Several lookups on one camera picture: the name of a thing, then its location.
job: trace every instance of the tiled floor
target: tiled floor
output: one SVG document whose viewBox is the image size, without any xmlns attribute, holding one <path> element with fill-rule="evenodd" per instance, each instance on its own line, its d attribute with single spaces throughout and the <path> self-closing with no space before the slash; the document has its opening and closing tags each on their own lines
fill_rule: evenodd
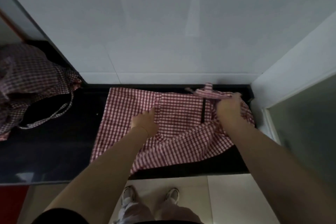
<svg viewBox="0 0 336 224">
<path fill-rule="evenodd" d="M 179 205 L 190 208 L 204 224 L 279 223 L 250 174 L 132 180 L 126 185 L 133 185 L 151 210 L 170 188 L 176 187 L 180 191 Z M 65 186 L 32 186 L 17 223 L 31 223 Z M 120 207 L 118 203 L 111 224 Z"/>
</svg>

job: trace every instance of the person's left arm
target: person's left arm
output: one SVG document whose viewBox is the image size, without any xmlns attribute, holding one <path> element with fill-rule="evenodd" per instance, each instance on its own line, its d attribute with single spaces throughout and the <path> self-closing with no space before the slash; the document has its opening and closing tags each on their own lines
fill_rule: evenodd
<svg viewBox="0 0 336 224">
<path fill-rule="evenodd" d="M 154 108 L 132 118 L 131 130 L 82 171 L 45 209 L 65 208 L 90 224 L 109 222 L 139 150 L 157 133 Z"/>
</svg>

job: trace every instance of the pants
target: pants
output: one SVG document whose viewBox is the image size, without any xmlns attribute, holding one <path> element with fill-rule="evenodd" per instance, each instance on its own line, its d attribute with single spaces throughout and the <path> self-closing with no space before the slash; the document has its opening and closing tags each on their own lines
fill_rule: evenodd
<svg viewBox="0 0 336 224">
<path fill-rule="evenodd" d="M 155 220 L 150 209 L 141 202 L 132 202 L 120 209 L 117 224 L 134 224 Z M 202 224 L 200 218 L 189 208 L 175 205 L 170 200 L 164 201 L 156 212 L 157 220 L 192 221 Z"/>
</svg>

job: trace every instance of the foot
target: foot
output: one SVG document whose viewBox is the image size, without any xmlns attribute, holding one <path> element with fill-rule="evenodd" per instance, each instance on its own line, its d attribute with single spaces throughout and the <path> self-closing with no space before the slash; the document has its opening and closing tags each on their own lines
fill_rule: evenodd
<svg viewBox="0 0 336 224">
<path fill-rule="evenodd" d="M 180 192 L 177 188 L 173 188 L 170 191 L 168 191 L 166 195 L 166 200 L 170 200 L 174 205 L 177 205 L 179 203 L 180 199 Z"/>
<path fill-rule="evenodd" d="M 124 207 L 129 203 L 137 201 L 137 192 L 133 186 L 127 186 L 124 188 L 121 196 L 121 206 Z"/>
</svg>

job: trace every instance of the black countertop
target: black countertop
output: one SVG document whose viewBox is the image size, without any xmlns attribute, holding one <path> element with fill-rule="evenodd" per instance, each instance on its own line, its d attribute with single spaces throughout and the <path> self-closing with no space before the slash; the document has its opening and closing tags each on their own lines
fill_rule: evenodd
<svg viewBox="0 0 336 224">
<path fill-rule="evenodd" d="M 32 129 L 14 128 L 0 142 L 0 184 L 34 184 L 70 181 L 88 166 L 95 137 L 103 116 L 109 88 L 86 85 L 75 91 L 72 107 L 63 116 Z M 185 85 L 115 85 L 158 92 L 187 93 Z M 220 91 L 241 92 L 253 99 L 247 85 L 217 85 Z M 58 109 L 65 97 L 40 101 L 27 110 L 24 121 L 37 120 Z M 168 178 L 212 174 L 247 173 L 237 148 L 194 163 L 138 171 L 130 179 Z"/>
</svg>

